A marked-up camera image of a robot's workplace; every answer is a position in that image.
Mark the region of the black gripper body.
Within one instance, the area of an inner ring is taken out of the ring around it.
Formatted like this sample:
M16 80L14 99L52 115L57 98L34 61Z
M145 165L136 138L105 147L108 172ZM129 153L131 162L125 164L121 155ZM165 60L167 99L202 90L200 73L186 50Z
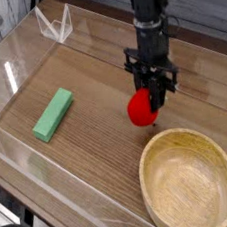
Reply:
M169 60L167 56L146 62L141 60L137 49L126 48L124 50L125 70L133 74L133 80L135 84L134 74L140 72L147 75L148 84L150 78L164 78L165 86L168 91L175 92L177 90L177 73L179 68Z

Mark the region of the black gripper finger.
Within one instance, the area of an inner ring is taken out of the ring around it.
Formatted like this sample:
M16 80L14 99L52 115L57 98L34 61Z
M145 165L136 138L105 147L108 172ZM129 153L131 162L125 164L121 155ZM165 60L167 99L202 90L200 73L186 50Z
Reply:
M140 72L135 72L134 74L134 80L135 80L135 88L136 90L142 89L142 88L148 88L148 78L146 74L142 74Z
M165 92L166 92L166 86L165 86L165 79L155 78L152 77L149 80L149 95L150 95L150 103L151 103L151 111L154 113L158 109L160 109L164 105L165 100Z

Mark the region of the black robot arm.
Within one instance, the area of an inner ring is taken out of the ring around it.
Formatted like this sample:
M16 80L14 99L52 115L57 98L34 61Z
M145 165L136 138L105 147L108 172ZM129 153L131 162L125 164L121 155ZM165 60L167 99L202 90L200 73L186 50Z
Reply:
M137 47L126 47L125 70L131 72L136 90L148 90L153 113L164 105L166 92L176 91L179 69L169 59L168 0L131 0Z

